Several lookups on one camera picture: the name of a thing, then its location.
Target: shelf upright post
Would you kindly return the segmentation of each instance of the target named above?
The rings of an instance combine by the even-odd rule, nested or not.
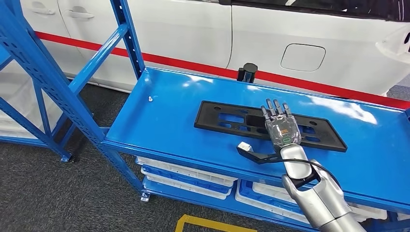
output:
[[[9,54],[33,79],[33,83],[47,93],[47,95],[60,107],[65,115],[81,130],[81,132],[96,146],[96,148],[111,162],[111,164],[124,176],[136,189],[142,190],[141,181],[127,166],[118,152],[102,144],[105,134],[93,120],[77,94],[68,86],[61,69],[54,65],[51,57],[46,56],[29,32],[25,22],[21,22],[19,13],[15,10],[15,0],[0,0],[0,43]],[[137,77],[142,73],[144,62],[141,58],[138,41],[133,28],[131,15],[127,2],[124,0],[111,0],[117,19],[127,23],[129,32],[125,34],[126,45]]]

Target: silver robotic arm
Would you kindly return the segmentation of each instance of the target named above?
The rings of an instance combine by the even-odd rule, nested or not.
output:
[[[302,140],[300,131],[288,105],[284,103],[282,110],[277,100],[274,104],[270,99],[266,102],[268,109],[264,106],[261,109],[276,155],[255,153],[244,142],[238,145],[238,152],[260,164],[284,162],[283,185],[313,228],[322,232],[365,232],[349,213],[351,209],[344,200],[343,191],[331,174],[317,161],[308,161],[299,145]],[[299,190],[314,179],[318,181],[315,186]]]

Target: perforated steel post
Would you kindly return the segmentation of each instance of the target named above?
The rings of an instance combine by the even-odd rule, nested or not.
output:
[[[10,8],[12,1],[0,0],[1,45],[31,76],[33,82],[50,96],[126,180],[135,189],[141,190],[141,182],[129,169],[119,153],[101,144],[105,137],[103,131],[98,127],[77,95],[69,89],[63,72],[47,59],[32,39],[30,34],[33,33],[29,33],[27,28],[24,27],[24,23],[19,22],[19,18],[13,14],[14,10]],[[126,21],[132,22],[129,15]]]

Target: blue metal shelf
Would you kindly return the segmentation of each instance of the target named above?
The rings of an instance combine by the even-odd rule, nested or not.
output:
[[[0,71],[12,60],[13,58],[11,55],[2,46],[0,46]]]
[[[159,184],[146,178],[143,181],[145,187],[144,192],[163,197],[172,198],[179,201],[184,201],[192,204],[202,205],[214,209],[227,211],[230,213],[255,218],[258,220],[273,222],[276,224],[289,226],[303,231],[317,231],[310,225],[294,220],[288,217],[277,215],[263,209],[255,208],[253,206],[240,203],[235,200],[236,182],[232,188],[231,194],[225,199],[217,199],[208,197],[195,192],[186,191],[180,188],[175,188],[168,185]]]
[[[57,122],[56,127],[54,127],[54,130],[51,132],[52,138],[54,139],[56,138],[57,133],[60,131],[61,127],[66,122],[66,120],[67,120],[67,116],[61,115],[60,119]],[[61,139],[61,141],[59,141],[59,145],[61,147],[64,147],[67,144],[74,130],[75,130],[75,124],[72,124],[68,128],[66,133],[64,134],[64,137]],[[0,136],[0,142],[48,148],[48,144],[42,142],[39,139],[33,139],[33,138]]]
[[[347,152],[309,147],[305,151],[338,178],[349,202],[410,213],[410,187],[404,184],[410,175],[410,123],[402,110],[147,68],[103,143],[136,156],[274,185],[285,173],[283,164],[258,165],[236,150],[245,141],[254,150],[271,152],[270,141],[193,126],[202,100],[258,107],[266,98],[287,102],[295,114],[332,123]],[[359,177],[377,178],[377,184],[356,181]]]
[[[251,218],[266,220],[305,231],[309,225],[281,217],[234,200],[213,199],[185,190],[143,183],[127,166],[118,151],[197,168],[204,171],[277,185],[284,173],[282,164],[258,165],[241,157],[236,146],[245,141],[260,152],[272,150],[269,141],[196,129],[194,120],[201,101],[259,107],[264,99],[286,101],[295,113],[327,118],[348,146],[346,153],[305,148],[339,180],[349,202],[410,214],[410,123],[405,111],[378,105],[334,99],[277,88],[249,85],[223,79],[167,70],[145,68],[126,0],[111,0],[118,28],[69,82],[42,42],[23,18],[19,1],[0,0],[0,44],[32,77],[36,93],[40,88],[63,110],[74,127],[90,140],[106,159],[137,190],[143,200],[156,194],[213,207]],[[78,96],[109,52],[123,38],[136,78],[133,92],[111,129],[100,128]],[[46,114],[39,101],[43,122]],[[54,142],[54,131],[45,133],[0,98],[3,111],[18,121],[39,141],[68,160],[70,154]]]

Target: door handle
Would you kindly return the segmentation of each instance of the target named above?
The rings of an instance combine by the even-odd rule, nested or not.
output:
[[[38,14],[44,14],[44,15],[54,15],[56,13],[55,10],[50,10],[47,8],[30,8],[31,11],[33,11],[34,13],[38,13]]]
[[[67,15],[71,18],[93,18],[94,17],[94,15],[90,13],[75,12],[72,10],[68,10]]]

